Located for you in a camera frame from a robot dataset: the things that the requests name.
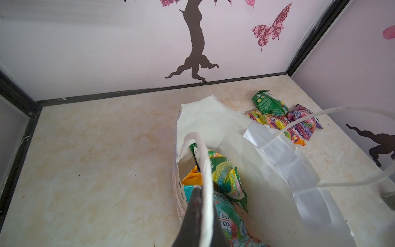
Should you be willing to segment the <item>white paper gift bag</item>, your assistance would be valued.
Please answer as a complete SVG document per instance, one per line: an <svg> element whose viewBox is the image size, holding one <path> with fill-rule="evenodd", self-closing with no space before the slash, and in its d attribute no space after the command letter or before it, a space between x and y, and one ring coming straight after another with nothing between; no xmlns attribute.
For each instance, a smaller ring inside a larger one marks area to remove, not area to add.
<svg viewBox="0 0 395 247"><path fill-rule="evenodd" d="M173 190L180 220L187 200L182 179L193 166L196 132L204 146L237 167L248 202L247 229L273 247L354 247L395 244L395 213L382 200L394 190L394 165L378 168L334 127L318 133L318 147L297 147L282 131L252 121L214 96L180 108Z"/></svg>

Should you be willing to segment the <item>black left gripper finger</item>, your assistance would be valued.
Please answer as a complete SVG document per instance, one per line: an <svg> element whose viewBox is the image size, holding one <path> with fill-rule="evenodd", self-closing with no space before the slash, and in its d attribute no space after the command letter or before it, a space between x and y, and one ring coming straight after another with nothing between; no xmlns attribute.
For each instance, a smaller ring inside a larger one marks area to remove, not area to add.
<svg viewBox="0 0 395 247"><path fill-rule="evenodd" d="M173 247L199 247L201 236L201 225L203 217L203 197L200 188L194 188L188 203L186 215L181 229L173 243ZM225 238L218 213L215 212L213 237L211 247L229 247L230 244Z"/></svg>

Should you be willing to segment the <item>yellow gummy snack bag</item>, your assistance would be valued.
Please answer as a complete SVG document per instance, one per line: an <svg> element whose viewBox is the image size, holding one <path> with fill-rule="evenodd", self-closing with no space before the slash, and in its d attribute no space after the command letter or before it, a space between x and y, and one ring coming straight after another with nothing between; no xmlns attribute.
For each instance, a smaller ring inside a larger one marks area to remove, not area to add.
<svg viewBox="0 0 395 247"><path fill-rule="evenodd" d="M182 181L183 186L202 186L203 185L203 178L202 174L198 170L197 166L195 166L191 172L183 179Z"/></svg>

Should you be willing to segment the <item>green lemon candy bag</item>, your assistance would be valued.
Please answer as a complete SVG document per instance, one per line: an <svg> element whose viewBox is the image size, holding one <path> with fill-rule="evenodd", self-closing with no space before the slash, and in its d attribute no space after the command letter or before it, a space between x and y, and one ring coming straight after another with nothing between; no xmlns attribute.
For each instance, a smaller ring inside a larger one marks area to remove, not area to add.
<svg viewBox="0 0 395 247"><path fill-rule="evenodd" d="M192 151L195 166L200 171L199 150L196 143L189 146ZM210 167L213 182L225 193L234 203L242 207L246 212L247 194L241 184L237 167L234 167L229 159L218 152L209 150L208 157L210 159Z"/></svg>

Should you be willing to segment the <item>teal fruit candy bag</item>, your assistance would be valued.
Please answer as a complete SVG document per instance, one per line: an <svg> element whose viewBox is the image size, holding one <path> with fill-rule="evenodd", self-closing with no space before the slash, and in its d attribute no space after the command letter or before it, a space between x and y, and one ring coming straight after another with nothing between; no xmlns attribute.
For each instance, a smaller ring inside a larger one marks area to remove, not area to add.
<svg viewBox="0 0 395 247"><path fill-rule="evenodd" d="M192 190L199 186L184 187L186 199L189 201ZM266 247L267 244L256 237L253 237L247 230L246 225L240 214L237 212L231 200L214 187L214 205L217 210L220 224L225 238L230 247Z"/></svg>

